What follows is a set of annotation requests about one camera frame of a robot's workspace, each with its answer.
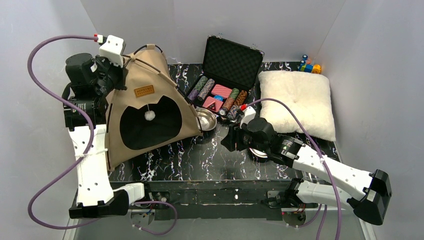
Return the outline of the white fluffy cushion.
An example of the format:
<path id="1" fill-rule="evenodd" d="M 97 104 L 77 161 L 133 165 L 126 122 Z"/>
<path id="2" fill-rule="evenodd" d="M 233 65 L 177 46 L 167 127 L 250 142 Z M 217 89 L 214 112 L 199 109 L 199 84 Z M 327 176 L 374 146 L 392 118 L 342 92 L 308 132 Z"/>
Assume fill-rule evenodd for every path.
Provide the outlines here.
<path id="1" fill-rule="evenodd" d="M 302 133 L 334 142 L 336 128 L 326 76 L 301 71 L 271 70 L 258 75 L 259 116 L 278 133 Z"/>

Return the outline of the tan fabric pet tent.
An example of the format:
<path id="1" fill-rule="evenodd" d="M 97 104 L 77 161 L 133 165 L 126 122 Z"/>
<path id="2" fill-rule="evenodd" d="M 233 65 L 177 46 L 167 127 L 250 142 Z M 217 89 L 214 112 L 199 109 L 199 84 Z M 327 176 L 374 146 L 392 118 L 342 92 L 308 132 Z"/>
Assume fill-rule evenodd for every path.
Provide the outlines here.
<path id="1" fill-rule="evenodd" d="M 195 107 L 172 80 L 166 56 L 155 44 L 124 55 L 125 90 L 107 96 L 107 166 L 151 150 L 201 136 Z"/>

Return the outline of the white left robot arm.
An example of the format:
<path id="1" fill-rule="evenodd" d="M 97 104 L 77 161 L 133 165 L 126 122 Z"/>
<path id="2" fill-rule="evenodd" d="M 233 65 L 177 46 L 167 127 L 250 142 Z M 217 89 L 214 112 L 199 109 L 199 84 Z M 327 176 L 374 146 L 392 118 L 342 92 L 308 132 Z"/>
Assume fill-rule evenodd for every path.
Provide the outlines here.
<path id="1" fill-rule="evenodd" d="M 107 133 L 106 96 L 113 90 L 124 90 L 123 70 L 106 57 L 78 53 L 65 61 L 70 83 L 62 98 L 81 109 L 93 123 L 93 131 L 78 111 L 64 105 L 64 121 L 72 140 L 77 165 L 77 196 L 69 209 L 72 219 L 97 219 L 124 216 L 135 202 L 145 197 L 141 182 L 113 189 L 109 182 L 105 144 Z M 94 133 L 89 143 L 91 132 Z"/>

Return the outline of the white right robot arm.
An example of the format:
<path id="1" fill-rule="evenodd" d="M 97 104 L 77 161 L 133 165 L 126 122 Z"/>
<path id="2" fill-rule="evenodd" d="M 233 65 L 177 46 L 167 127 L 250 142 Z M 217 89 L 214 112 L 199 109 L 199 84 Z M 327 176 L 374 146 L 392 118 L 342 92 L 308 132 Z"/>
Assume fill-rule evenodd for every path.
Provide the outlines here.
<path id="1" fill-rule="evenodd" d="M 308 172 L 328 184 L 294 178 L 289 186 L 272 196 L 272 207 L 323 204 L 353 211 L 359 219 L 381 226 L 392 197 L 389 175 L 380 169 L 359 170 L 317 151 L 299 139 L 277 133 L 264 118 L 229 127 L 221 141 L 230 152 L 254 149 L 278 165 Z"/>

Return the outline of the steel pet bowl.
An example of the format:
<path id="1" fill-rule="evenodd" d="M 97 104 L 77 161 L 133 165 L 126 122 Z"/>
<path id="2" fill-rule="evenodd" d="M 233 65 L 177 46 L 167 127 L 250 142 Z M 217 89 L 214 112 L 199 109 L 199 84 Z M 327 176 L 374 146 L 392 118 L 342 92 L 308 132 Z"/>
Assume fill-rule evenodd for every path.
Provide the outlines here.
<path id="1" fill-rule="evenodd" d="M 201 131 L 211 131 L 217 126 L 217 116 L 206 108 L 198 107 L 195 109 L 197 113 L 197 125 Z"/>
<path id="2" fill-rule="evenodd" d="M 268 155 L 265 152 L 259 151 L 259 150 L 254 149 L 254 148 L 249 148 L 249 150 L 251 151 L 251 153 L 254 156 L 256 156 L 258 158 L 262 158 L 262 159 L 267 159 L 268 158 Z"/>

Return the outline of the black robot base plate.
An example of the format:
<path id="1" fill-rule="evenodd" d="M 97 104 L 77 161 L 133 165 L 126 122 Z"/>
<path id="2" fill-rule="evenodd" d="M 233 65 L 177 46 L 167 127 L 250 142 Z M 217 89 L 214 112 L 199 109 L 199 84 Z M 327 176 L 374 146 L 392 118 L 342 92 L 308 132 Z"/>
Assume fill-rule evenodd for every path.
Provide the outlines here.
<path id="1" fill-rule="evenodd" d="M 145 181 L 155 200 L 166 200 L 179 219 L 266 219 L 280 221 L 281 210 L 261 202 L 270 191 L 282 192 L 288 180 Z"/>

